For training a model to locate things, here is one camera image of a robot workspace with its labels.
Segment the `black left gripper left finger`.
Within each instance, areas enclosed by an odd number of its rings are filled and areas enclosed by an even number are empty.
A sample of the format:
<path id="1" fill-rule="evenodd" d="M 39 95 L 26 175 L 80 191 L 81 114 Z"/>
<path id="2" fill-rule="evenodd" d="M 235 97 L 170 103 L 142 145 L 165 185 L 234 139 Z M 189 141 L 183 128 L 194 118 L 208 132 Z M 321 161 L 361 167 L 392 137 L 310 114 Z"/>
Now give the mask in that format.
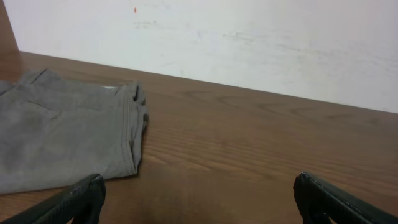
<path id="1" fill-rule="evenodd" d="M 8 224 L 97 224 L 106 197 L 100 174 L 91 174 L 58 194 L 3 221 Z"/>

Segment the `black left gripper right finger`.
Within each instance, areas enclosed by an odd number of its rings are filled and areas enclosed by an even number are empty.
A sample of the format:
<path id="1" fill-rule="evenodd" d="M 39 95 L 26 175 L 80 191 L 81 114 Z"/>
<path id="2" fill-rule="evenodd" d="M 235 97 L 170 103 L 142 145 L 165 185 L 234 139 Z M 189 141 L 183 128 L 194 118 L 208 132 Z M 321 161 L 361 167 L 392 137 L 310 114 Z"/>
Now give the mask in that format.
<path id="1" fill-rule="evenodd" d="M 397 224 L 397 217 L 308 173 L 295 178 L 294 199 L 304 224 Z"/>

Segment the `folded grey shorts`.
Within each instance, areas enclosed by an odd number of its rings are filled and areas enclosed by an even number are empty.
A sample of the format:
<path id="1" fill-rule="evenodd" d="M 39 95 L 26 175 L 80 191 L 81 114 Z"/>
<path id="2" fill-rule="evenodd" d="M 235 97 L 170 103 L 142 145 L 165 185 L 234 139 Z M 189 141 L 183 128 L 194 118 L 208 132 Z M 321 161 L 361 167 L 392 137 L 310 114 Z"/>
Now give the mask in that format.
<path id="1" fill-rule="evenodd" d="M 149 115 L 138 81 L 105 87 L 31 70 L 1 82 L 1 193 L 138 172 Z"/>

